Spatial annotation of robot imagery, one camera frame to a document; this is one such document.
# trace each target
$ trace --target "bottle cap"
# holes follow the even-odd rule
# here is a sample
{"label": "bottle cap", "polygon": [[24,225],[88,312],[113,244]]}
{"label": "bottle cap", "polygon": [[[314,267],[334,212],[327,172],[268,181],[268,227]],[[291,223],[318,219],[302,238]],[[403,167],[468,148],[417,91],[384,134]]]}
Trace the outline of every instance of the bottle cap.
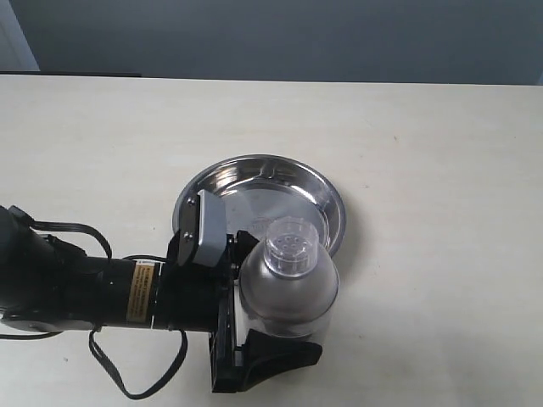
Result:
{"label": "bottle cap", "polygon": [[264,259],[280,276],[303,276],[316,265],[318,245],[318,232],[310,222],[288,216],[268,227]]}

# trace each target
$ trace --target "table surface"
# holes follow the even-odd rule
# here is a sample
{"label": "table surface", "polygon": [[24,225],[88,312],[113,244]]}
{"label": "table surface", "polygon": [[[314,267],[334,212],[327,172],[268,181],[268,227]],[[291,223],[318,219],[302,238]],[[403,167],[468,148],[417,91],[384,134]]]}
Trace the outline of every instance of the table surface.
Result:
{"label": "table surface", "polygon": [[[164,253],[178,193],[228,157],[289,156],[342,194],[321,362],[212,394],[191,333],[185,365],[138,405],[541,405],[543,87],[0,76],[0,137],[0,203],[95,226],[117,257]],[[133,392],[179,341],[98,338]],[[0,346],[1,405],[134,405],[85,332]]]}

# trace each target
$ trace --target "warning label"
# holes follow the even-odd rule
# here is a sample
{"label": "warning label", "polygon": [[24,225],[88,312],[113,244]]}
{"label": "warning label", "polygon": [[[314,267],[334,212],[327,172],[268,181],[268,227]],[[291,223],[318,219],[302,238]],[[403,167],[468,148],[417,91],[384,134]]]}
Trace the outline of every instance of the warning label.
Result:
{"label": "warning label", "polygon": [[126,310],[126,321],[145,322],[147,320],[147,307],[153,282],[154,265],[136,263],[130,297],[128,298],[128,309]]}

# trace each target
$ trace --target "plastic bottle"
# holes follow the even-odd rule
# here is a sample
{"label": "plastic bottle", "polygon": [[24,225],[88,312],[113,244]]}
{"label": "plastic bottle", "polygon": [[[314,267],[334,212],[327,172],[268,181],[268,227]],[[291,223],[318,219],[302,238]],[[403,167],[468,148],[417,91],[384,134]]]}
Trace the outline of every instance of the plastic bottle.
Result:
{"label": "plastic bottle", "polygon": [[269,226],[239,277],[247,328],[316,343],[324,338],[338,289],[338,272],[316,228],[292,217]]}

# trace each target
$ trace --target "metal bowl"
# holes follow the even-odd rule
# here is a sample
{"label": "metal bowl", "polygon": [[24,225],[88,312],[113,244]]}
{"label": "metal bowl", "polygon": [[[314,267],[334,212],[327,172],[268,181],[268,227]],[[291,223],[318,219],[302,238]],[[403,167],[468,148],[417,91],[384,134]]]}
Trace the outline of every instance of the metal bowl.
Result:
{"label": "metal bowl", "polygon": [[321,244],[334,255],[345,234],[345,207],[338,191],[310,166],[273,155],[244,155],[203,170],[182,190],[173,212],[189,193],[204,189],[227,207],[227,232],[249,231],[258,239],[275,219],[304,218],[319,232]]}

